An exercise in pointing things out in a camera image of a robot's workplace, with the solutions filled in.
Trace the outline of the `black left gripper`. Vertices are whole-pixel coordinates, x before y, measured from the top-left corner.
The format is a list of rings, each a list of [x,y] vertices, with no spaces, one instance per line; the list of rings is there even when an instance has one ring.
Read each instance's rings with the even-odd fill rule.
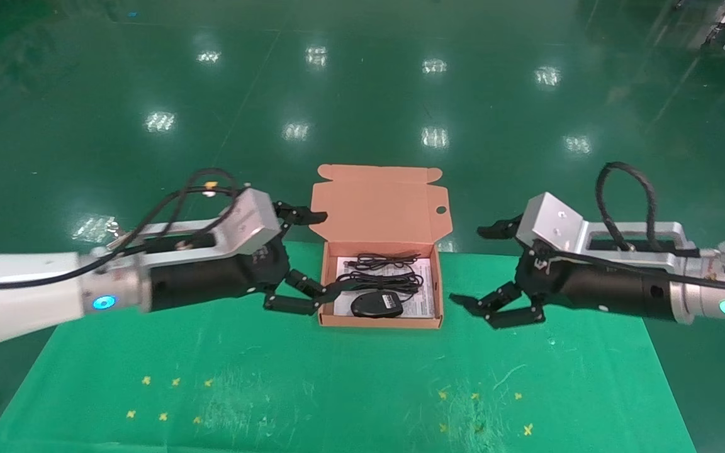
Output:
[[[324,211],[277,201],[274,214],[282,223],[279,237],[293,225],[321,224]],[[277,295],[274,290],[284,281],[306,298]],[[320,307],[334,302],[352,283],[335,281],[328,286],[296,269],[290,270],[282,241],[270,241],[250,255],[234,255],[219,260],[166,265],[150,270],[150,312],[192,306],[225,298],[242,298],[266,293],[264,309],[296,315],[314,315]]]

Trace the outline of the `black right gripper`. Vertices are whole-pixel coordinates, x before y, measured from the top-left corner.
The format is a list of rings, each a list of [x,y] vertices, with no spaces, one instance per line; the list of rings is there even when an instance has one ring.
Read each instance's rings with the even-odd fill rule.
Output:
[[[479,226],[476,232],[484,240],[514,240],[522,218],[518,215],[501,219],[491,226]],[[509,304],[523,294],[530,305],[509,309]],[[481,298],[452,293],[451,301],[495,330],[543,323],[547,305],[676,320],[670,279],[663,270],[630,271],[569,260],[542,260],[529,252],[519,260],[515,282],[507,282]]]

